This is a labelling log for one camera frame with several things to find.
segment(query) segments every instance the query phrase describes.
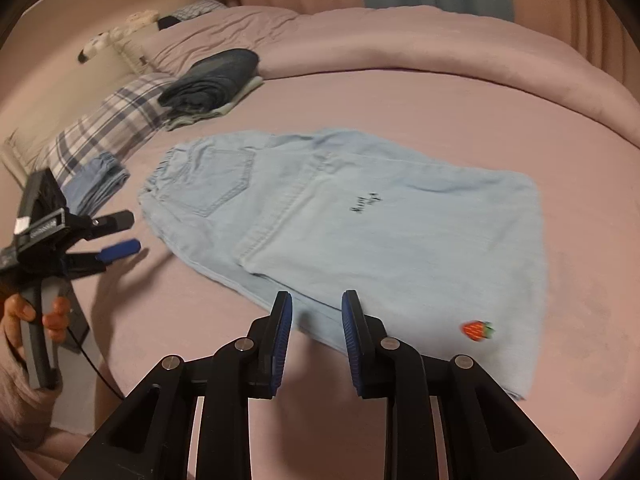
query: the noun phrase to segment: gray floor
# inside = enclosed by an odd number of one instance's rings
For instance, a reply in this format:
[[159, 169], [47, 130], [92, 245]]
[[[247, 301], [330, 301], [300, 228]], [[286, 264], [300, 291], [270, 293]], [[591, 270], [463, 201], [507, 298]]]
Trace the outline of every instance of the gray floor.
[[[91, 361], [98, 366], [101, 355], [90, 331], [82, 345]], [[53, 408], [51, 425], [59, 430], [79, 434], [95, 431], [95, 383], [96, 374], [82, 354], [66, 348], [58, 349], [62, 373], [62, 394]]]

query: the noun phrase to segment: red strawberry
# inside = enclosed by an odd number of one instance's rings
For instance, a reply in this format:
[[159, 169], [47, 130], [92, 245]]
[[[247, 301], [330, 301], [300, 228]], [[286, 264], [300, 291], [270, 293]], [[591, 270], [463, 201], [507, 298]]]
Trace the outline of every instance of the red strawberry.
[[470, 321], [460, 326], [462, 333], [473, 341], [482, 341], [482, 339], [491, 339], [495, 330], [491, 327], [491, 323], [485, 321]]

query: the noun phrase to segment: gripper handle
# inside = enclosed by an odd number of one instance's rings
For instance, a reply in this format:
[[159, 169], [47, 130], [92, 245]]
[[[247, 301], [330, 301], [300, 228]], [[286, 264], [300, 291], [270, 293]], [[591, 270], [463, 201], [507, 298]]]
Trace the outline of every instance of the gripper handle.
[[58, 345], [45, 337], [42, 316], [48, 314], [57, 296], [66, 296], [69, 282], [61, 278], [36, 280], [20, 290], [21, 296], [36, 311], [32, 322], [20, 322], [24, 360], [32, 389], [52, 390], [58, 384]]

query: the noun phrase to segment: mattress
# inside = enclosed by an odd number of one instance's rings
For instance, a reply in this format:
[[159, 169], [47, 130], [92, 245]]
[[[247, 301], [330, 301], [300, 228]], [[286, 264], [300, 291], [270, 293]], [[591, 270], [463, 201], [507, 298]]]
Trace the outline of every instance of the mattress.
[[[143, 253], [76, 282], [121, 389], [168, 354], [213, 354], [264, 311], [197, 274], [154, 237], [137, 192], [180, 142], [245, 129], [355, 128], [462, 166], [512, 170], [537, 184], [549, 291], [533, 389], [520, 407], [582, 480], [595, 480], [640, 418], [640, 150], [609, 127], [525, 91], [458, 75], [362, 70], [268, 80], [233, 113], [160, 131], [127, 163], [103, 213], [131, 209]], [[282, 388], [250, 402], [257, 480], [382, 478], [385, 403], [361, 400], [347, 359], [293, 331]]]

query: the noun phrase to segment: stuffed animal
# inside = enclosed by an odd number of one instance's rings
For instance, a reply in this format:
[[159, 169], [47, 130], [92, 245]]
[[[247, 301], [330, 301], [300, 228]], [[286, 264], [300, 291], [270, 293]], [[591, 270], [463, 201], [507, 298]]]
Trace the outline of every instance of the stuffed animal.
[[127, 16], [127, 19], [122, 25], [117, 25], [111, 30], [102, 32], [94, 38], [91, 38], [82, 48], [80, 54], [78, 54], [78, 61], [80, 63], [89, 61], [110, 44], [120, 41], [137, 30], [156, 22], [158, 15], [157, 10], [142, 10], [141, 12], [134, 12], [132, 15]]

